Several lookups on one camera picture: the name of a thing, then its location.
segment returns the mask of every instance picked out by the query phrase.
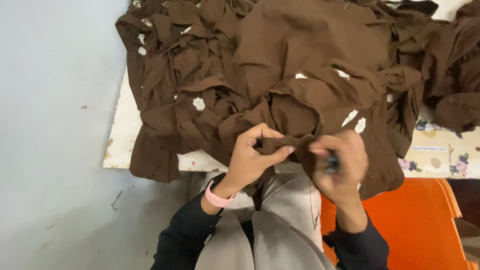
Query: person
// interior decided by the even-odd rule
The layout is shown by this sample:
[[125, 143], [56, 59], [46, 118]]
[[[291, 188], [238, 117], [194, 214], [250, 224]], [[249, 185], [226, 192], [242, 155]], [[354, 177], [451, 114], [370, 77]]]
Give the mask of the person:
[[[336, 268], [322, 252], [319, 226], [303, 214], [310, 214], [312, 202], [318, 208], [318, 201], [311, 200], [314, 193], [306, 176], [281, 180], [282, 175], [278, 174], [280, 177], [265, 188], [262, 209], [255, 211], [249, 221], [240, 224], [231, 211], [223, 211], [241, 189], [295, 150], [285, 146], [272, 155], [261, 155], [253, 146], [265, 137], [284, 135], [263, 123], [238, 137], [226, 175], [210, 180], [205, 190], [184, 205], [160, 234], [151, 269], [386, 270], [388, 244], [370, 221], [358, 193], [357, 185], [365, 176], [368, 158], [362, 138], [354, 131], [321, 136], [309, 149], [316, 155], [318, 165], [313, 182], [337, 209], [335, 231], [323, 237], [339, 259]], [[325, 174], [323, 168], [319, 169], [320, 164], [332, 150], [339, 167], [333, 174]], [[318, 219], [318, 213], [314, 215], [314, 220]]]

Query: right hand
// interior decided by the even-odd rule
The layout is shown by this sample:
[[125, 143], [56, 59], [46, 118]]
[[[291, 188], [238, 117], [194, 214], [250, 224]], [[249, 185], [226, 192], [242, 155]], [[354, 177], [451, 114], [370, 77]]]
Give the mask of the right hand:
[[[328, 150], [335, 151], [339, 160], [339, 168], [332, 175], [325, 173], [324, 166], [319, 166], [328, 157]], [[357, 187], [368, 168], [368, 157], [360, 135], [346, 130], [334, 136], [321, 136], [310, 145], [310, 152], [316, 155], [313, 178], [323, 195], [339, 208], [358, 204]]]

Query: left hand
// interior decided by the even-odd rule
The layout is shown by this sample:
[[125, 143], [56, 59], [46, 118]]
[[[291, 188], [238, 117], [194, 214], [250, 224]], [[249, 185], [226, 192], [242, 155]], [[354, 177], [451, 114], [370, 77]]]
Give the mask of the left hand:
[[233, 148], [232, 159], [227, 175], [218, 184], [237, 192], [257, 180], [270, 166], [284, 161], [295, 148], [283, 146], [271, 155], [262, 155], [253, 149], [258, 138], [283, 138], [285, 135], [275, 131], [265, 123], [254, 126], [240, 134]]

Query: pink watch strap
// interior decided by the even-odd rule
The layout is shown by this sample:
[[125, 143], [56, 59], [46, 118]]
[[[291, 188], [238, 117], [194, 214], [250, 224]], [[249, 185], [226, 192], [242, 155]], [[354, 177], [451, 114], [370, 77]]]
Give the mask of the pink watch strap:
[[213, 184], [213, 181], [211, 181], [210, 184], [208, 184], [207, 189], [205, 189], [205, 198], [207, 198], [207, 200], [211, 204], [215, 205], [216, 207], [220, 207], [220, 208], [227, 207], [233, 201], [233, 199], [237, 194], [235, 193], [232, 197], [228, 199], [222, 199], [210, 191], [210, 186], [212, 184]]

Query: brown garment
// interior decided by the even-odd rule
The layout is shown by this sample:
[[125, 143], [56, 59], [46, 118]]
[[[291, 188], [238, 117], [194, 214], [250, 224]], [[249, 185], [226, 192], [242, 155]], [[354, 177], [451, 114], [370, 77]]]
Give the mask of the brown garment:
[[[440, 68], [428, 65], [437, 50], [444, 53], [443, 47], [430, 50], [436, 48], [430, 43], [446, 27], [458, 27], [377, 0], [204, 0], [200, 8], [173, 0], [167, 6], [143, 0], [117, 21], [143, 121], [132, 174], [170, 182], [178, 176], [176, 154], [200, 148], [228, 166], [237, 136], [267, 123], [286, 137], [265, 139], [258, 150], [295, 145], [292, 159], [311, 176], [308, 144], [365, 118], [361, 136], [370, 167], [362, 199], [403, 183], [397, 157], [410, 146], [424, 80], [435, 86], [444, 77], [429, 74]], [[442, 68], [457, 61], [443, 61]], [[436, 88], [427, 89], [432, 95]], [[205, 103], [202, 111], [193, 105], [196, 98]], [[357, 116], [342, 127], [353, 110]]]

